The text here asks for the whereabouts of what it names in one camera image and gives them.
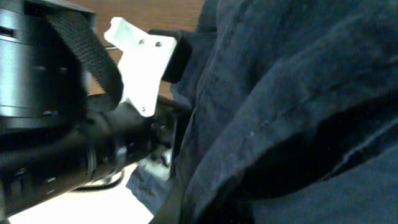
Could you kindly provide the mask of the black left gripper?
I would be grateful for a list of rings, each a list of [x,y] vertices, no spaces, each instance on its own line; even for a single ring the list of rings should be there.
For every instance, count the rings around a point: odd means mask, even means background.
[[[148,34],[176,38],[177,46],[162,78],[177,82],[190,58],[191,45],[178,32],[151,30]],[[86,67],[95,72],[107,92],[87,101],[87,181],[112,176],[124,166],[147,157],[159,144],[173,146],[174,132],[163,133],[160,125],[169,118],[186,115],[186,108],[170,104],[166,109],[158,109],[156,103],[154,115],[146,118],[132,104],[122,103],[124,85],[118,65],[93,34],[87,37]]]

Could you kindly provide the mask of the navy blue shorts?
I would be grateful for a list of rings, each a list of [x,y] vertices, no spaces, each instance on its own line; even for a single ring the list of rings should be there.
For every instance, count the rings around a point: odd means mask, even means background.
[[[163,182],[178,223],[397,222],[397,2],[206,1],[174,98],[193,113]]]

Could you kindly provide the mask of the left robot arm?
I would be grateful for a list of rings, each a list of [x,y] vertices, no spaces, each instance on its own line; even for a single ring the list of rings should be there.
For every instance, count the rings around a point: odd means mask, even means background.
[[[121,17],[104,37],[67,1],[1,2],[1,220],[66,192],[115,186],[132,163],[169,180],[190,117],[159,96],[192,54],[179,32]]]

